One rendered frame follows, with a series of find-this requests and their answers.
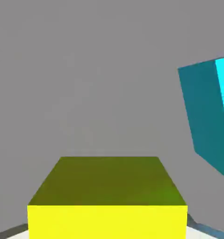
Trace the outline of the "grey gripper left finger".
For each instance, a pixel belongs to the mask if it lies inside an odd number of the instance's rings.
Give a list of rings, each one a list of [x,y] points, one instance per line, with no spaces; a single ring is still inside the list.
[[[12,228],[9,228],[5,231],[0,232],[0,239],[7,239],[9,237],[12,237],[14,235],[17,235],[21,232],[27,231],[28,230],[28,224],[21,224]]]

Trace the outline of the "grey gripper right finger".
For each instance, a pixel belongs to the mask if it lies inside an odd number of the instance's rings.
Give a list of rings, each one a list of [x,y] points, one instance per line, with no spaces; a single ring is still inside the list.
[[[224,232],[194,221],[188,213],[187,226],[218,239],[224,239]]]

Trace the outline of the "large cyan box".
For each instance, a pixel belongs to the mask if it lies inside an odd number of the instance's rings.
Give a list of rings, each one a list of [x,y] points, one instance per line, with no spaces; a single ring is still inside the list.
[[[195,152],[224,176],[224,57],[178,68]]]

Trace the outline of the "small yellow cube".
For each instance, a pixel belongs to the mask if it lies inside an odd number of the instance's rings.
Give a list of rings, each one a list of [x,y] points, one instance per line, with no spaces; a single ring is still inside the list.
[[[27,212],[29,239],[186,239],[188,205],[158,157],[61,157]]]

